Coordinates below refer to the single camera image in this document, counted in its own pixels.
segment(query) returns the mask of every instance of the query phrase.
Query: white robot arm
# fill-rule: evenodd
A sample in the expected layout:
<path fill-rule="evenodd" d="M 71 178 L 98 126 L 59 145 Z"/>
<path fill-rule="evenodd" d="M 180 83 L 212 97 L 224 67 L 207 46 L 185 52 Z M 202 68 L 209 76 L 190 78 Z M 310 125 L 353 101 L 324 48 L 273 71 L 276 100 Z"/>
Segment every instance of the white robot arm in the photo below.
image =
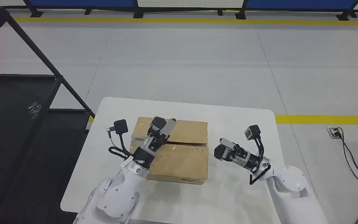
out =
<path fill-rule="evenodd" d="M 214 156 L 219 160 L 234 162 L 252 172 L 250 185 L 257 180 L 266 181 L 282 224 L 328 224 L 322 207 L 302 171 L 294 166 L 277 167 L 263 156 L 260 133 L 257 125 L 250 126 L 245 131 L 246 138 L 256 142 L 257 156 L 225 138 L 220 139 Z"/>
<path fill-rule="evenodd" d="M 73 223 L 127 224 L 138 204 L 138 189 L 149 174 L 150 164 L 159 148 L 166 144 L 175 124 L 175 119 L 166 122 L 163 118 L 155 117 L 150 124 L 147 138 L 133 155 L 126 149 L 121 150 L 115 147 L 116 150 L 127 156 L 120 155 L 113 152 L 111 150 L 113 147 L 110 147 L 111 153 L 125 157 L 121 164 L 121 171 L 114 178 L 105 178 L 100 182 L 98 187 L 90 194 L 85 207 L 77 214 Z"/>

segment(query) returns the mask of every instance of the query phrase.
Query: white floor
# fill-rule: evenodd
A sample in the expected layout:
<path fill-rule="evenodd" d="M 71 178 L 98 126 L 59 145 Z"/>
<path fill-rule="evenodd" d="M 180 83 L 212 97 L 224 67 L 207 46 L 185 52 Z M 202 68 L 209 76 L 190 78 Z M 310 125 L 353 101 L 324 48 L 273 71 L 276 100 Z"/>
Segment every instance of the white floor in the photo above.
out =
<path fill-rule="evenodd" d="M 18 13 L 14 16 L 27 16 Z M 303 17 L 284 13 L 276 17 L 248 13 L 247 17 L 336 20 L 330 14 L 298 14 Z M 119 15 L 131 16 L 111 12 L 90 16 Z M 82 12 L 57 11 L 43 16 L 83 17 Z M 356 26 L 20 25 L 94 111 L 103 97 L 117 96 L 263 108 L 275 114 L 358 113 Z M 0 73 L 51 74 L 7 25 L 0 29 Z M 81 108 L 65 88 L 52 107 Z M 358 158 L 358 127 L 343 129 Z M 330 223 L 354 223 L 358 181 L 346 165 L 340 142 L 329 138 L 326 125 L 286 124 L 278 125 L 278 130 L 286 163 L 310 177 Z"/>

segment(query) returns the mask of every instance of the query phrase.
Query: blue wall panel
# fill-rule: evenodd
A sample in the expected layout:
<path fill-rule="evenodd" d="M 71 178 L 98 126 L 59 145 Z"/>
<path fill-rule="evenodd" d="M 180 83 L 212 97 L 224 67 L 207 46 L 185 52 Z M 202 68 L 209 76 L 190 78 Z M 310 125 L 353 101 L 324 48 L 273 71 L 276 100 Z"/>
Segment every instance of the blue wall panel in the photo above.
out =
<path fill-rule="evenodd" d="M 349 8 L 353 3 L 354 0 L 248 0 L 247 7 L 342 10 Z"/>
<path fill-rule="evenodd" d="M 33 6 L 133 7 L 133 0 L 30 0 Z"/>

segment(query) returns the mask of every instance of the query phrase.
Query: camera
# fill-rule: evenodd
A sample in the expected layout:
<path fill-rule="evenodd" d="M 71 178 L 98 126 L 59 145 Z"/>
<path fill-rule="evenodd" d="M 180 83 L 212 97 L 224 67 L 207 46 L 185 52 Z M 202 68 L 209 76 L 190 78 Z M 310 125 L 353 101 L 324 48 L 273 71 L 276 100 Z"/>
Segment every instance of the camera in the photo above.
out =
<path fill-rule="evenodd" d="M 255 138 L 260 138 L 260 134 L 261 131 L 258 128 L 257 124 L 249 126 L 246 130 L 245 130 L 245 136 L 247 138 L 247 140 L 252 140 Z"/>

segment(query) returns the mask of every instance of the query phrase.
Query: yellow floor line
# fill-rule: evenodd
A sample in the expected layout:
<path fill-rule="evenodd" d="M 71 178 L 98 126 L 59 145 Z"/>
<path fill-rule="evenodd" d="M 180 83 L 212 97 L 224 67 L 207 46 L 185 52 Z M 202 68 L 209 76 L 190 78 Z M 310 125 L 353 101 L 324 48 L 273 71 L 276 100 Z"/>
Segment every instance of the yellow floor line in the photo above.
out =
<path fill-rule="evenodd" d="M 358 21 L 321 20 L 236 20 L 234 18 L 55 18 L 55 17 L 16 17 L 17 22 L 136 22 L 136 23 L 208 23 L 208 24 L 286 24 L 358 26 Z"/>
<path fill-rule="evenodd" d="M 348 124 L 358 125 L 358 116 L 354 115 L 285 115 L 277 114 L 277 124 Z"/>

